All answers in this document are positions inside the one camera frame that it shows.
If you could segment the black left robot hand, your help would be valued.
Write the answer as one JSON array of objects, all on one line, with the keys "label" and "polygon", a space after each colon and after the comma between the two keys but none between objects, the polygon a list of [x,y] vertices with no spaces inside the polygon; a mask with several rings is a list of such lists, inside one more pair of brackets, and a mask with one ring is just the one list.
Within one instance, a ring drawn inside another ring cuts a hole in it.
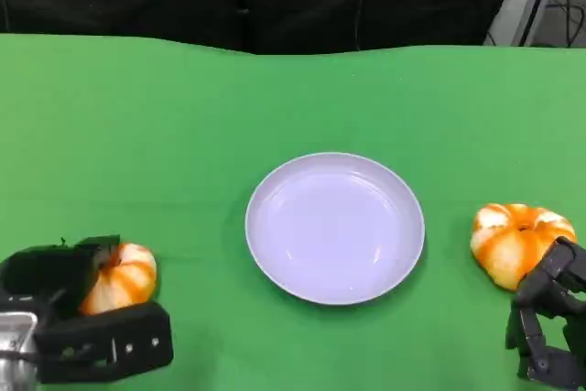
[{"label": "black left robot hand", "polygon": [[33,246],[1,262],[1,387],[110,383],[173,361],[157,261],[118,235]]}]

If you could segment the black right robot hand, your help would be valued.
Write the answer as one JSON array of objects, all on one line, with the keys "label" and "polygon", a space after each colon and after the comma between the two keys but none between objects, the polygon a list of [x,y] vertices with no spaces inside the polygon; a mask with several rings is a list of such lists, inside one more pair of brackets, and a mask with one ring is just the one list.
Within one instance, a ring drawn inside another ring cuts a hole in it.
[{"label": "black right robot hand", "polygon": [[[519,283],[512,298],[505,348],[519,355],[517,375],[562,390],[585,387],[585,249],[558,237]],[[561,317],[566,350],[548,345],[539,316]]]}]

